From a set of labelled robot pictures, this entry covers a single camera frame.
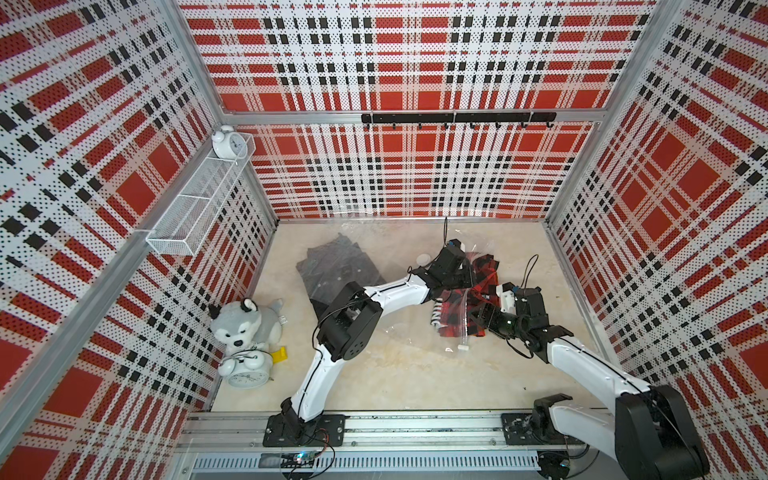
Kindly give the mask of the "red black plaid shirt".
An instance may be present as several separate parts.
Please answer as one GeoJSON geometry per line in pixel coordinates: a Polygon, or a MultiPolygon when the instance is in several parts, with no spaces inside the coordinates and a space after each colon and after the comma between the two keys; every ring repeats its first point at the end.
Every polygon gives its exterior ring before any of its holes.
{"type": "Polygon", "coordinates": [[[486,331],[469,317],[469,313],[485,303],[500,306],[497,294],[499,262],[491,254],[470,254],[473,286],[442,293],[432,308],[430,325],[441,337],[484,337],[486,331]]]}

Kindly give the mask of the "clear plastic vacuum bag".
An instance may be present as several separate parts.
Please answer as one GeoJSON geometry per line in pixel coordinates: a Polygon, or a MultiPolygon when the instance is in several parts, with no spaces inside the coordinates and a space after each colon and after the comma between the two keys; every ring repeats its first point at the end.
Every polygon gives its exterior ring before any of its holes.
{"type": "Polygon", "coordinates": [[[485,335],[486,329],[470,314],[486,304],[499,304],[499,262],[479,244],[451,233],[447,220],[437,256],[419,260],[402,279],[390,283],[360,241],[382,240],[394,231],[412,232],[415,221],[336,219],[309,224],[339,228],[334,239],[309,248],[296,265],[323,331],[367,343],[384,316],[431,302],[431,327],[442,338],[454,338],[458,350],[469,348],[471,336],[485,335]]]}

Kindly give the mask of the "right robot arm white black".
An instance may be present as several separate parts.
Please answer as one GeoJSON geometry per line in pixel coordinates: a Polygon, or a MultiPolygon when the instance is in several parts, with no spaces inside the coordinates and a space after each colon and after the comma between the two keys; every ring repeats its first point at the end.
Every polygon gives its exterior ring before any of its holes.
{"type": "Polygon", "coordinates": [[[683,395],[621,370],[567,328],[551,324],[540,288],[507,283],[499,295],[472,291],[466,316],[506,342],[521,341],[524,357],[567,374],[602,404],[602,410],[591,409],[566,394],[535,400],[530,425],[540,440],[579,440],[614,459],[629,479],[702,479],[709,473],[683,395]]]}

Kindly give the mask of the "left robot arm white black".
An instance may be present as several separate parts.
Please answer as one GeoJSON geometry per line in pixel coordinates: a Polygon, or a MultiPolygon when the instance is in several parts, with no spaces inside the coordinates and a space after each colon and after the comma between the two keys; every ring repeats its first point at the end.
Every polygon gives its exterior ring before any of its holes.
{"type": "Polygon", "coordinates": [[[457,239],[447,241],[435,259],[400,280],[366,287],[354,281],[346,284],[320,315],[308,373],[296,393],[281,403],[281,419],[292,435],[310,433],[344,365],[366,348],[382,317],[472,285],[467,253],[457,239]]]}

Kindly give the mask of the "yellow small block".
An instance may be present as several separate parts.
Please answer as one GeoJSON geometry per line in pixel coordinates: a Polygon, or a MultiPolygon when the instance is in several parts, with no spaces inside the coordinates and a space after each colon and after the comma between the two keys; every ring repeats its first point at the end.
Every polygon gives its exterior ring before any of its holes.
{"type": "Polygon", "coordinates": [[[288,354],[285,346],[281,346],[278,350],[271,353],[271,358],[274,364],[281,363],[287,360],[288,354]]]}

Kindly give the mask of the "grey husky plush toy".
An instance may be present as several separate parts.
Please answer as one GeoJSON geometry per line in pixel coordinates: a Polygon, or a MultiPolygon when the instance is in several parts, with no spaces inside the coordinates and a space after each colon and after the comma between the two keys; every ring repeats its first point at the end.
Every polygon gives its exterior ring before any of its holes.
{"type": "Polygon", "coordinates": [[[278,344],[283,333],[285,317],[281,314],[282,299],[268,305],[258,305],[244,298],[223,306],[210,304],[210,331],[221,342],[227,356],[250,350],[269,350],[278,344]]]}

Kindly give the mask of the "white alarm clock on floor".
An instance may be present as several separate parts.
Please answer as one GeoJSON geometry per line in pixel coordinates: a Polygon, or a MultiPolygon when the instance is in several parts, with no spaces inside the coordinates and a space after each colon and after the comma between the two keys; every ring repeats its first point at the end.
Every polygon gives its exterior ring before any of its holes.
{"type": "Polygon", "coordinates": [[[272,356],[263,350],[245,350],[222,359],[218,373],[232,388],[253,389],[268,383],[273,366],[272,356]]]}

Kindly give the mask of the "white alarm clock on shelf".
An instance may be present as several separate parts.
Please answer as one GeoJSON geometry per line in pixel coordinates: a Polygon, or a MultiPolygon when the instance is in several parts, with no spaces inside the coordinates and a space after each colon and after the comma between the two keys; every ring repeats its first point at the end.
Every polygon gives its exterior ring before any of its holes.
{"type": "Polygon", "coordinates": [[[247,153],[247,139],[230,125],[222,125],[212,135],[215,156],[222,160],[244,159],[247,153]]]}

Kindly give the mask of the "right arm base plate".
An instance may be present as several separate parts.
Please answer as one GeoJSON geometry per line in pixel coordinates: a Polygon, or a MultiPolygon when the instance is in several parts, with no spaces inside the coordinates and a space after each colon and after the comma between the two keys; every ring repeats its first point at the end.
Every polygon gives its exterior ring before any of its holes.
{"type": "Polygon", "coordinates": [[[502,413],[500,419],[501,431],[507,446],[585,446],[582,441],[572,437],[565,439],[559,433],[536,433],[530,423],[530,411],[502,413]]]}

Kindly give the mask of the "black hook rail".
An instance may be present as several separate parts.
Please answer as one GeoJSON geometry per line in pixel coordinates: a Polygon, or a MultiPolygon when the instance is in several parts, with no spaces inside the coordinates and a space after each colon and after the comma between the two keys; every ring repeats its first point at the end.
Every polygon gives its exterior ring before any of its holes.
{"type": "Polygon", "coordinates": [[[365,125],[404,125],[404,124],[502,124],[512,123],[523,126],[529,123],[552,124],[557,113],[544,112],[508,112],[508,113],[370,113],[362,114],[361,121],[365,125]]]}

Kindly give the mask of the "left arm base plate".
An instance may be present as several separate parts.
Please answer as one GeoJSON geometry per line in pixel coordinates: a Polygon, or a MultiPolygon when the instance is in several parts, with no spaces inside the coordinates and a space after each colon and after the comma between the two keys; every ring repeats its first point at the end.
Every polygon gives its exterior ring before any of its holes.
{"type": "Polygon", "coordinates": [[[345,423],[343,414],[321,414],[309,422],[289,419],[283,414],[269,417],[262,445],[264,447],[340,447],[345,423]]]}

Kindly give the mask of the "aluminium mounting rail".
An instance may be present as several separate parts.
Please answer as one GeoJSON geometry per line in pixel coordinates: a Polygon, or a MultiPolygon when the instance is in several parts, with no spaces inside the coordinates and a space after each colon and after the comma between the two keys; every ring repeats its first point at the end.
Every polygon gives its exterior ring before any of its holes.
{"type": "MultiPolygon", "coordinates": [[[[346,411],[338,453],[419,450],[561,450],[566,446],[507,446],[502,413],[513,410],[346,411]]],[[[261,452],[307,448],[264,447],[270,412],[205,412],[192,415],[182,428],[177,449],[183,452],[261,452]]]]}

